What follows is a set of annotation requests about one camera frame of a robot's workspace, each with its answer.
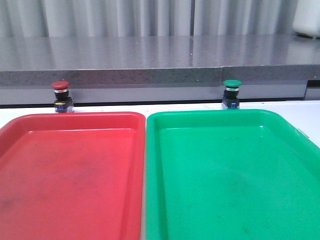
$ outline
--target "gray countertop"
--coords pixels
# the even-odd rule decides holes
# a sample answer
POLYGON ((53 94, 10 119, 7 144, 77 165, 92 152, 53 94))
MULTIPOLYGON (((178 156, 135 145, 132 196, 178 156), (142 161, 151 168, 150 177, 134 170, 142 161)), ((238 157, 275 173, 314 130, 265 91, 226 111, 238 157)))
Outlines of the gray countertop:
POLYGON ((0 38, 0 88, 49 89, 61 79, 75 89, 219 87, 226 79, 306 85, 320 79, 320 40, 281 34, 0 38))

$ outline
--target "plastic tray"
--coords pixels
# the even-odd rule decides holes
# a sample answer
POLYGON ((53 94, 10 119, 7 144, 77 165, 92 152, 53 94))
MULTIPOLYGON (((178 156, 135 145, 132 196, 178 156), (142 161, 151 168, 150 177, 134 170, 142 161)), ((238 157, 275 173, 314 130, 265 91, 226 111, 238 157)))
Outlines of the plastic tray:
POLYGON ((26 115, 0 129, 1 240, 138 240, 145 117, 26 115))
POLYGON ((320 149, 266 110, 151 115, 146 239, 320 239, 320 149))

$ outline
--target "white container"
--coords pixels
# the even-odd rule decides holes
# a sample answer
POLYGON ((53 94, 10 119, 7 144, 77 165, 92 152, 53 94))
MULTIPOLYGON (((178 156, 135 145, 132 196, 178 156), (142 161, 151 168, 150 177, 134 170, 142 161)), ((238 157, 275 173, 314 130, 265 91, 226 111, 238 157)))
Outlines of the white container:
POLYGON ((312 38, 320 38, 320 0, 298 0, 293 30, 312 38))

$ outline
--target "white curtain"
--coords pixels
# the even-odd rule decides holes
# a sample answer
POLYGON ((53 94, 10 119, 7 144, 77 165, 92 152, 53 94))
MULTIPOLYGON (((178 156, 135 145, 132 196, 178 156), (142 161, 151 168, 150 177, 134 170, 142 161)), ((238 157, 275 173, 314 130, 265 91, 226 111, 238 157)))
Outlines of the white curtain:
POLYGON ((0 37, 291 33, 297 0, 0 0, 0 37))

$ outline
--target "red tray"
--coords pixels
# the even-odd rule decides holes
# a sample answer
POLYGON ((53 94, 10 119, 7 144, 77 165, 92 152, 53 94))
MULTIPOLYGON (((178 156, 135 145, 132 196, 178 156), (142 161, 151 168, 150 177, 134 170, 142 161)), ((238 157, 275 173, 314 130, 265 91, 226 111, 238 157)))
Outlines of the red tray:
POLYGON ((145 117, 18 117, 0 129, 1 240, 138 240, 145 117))

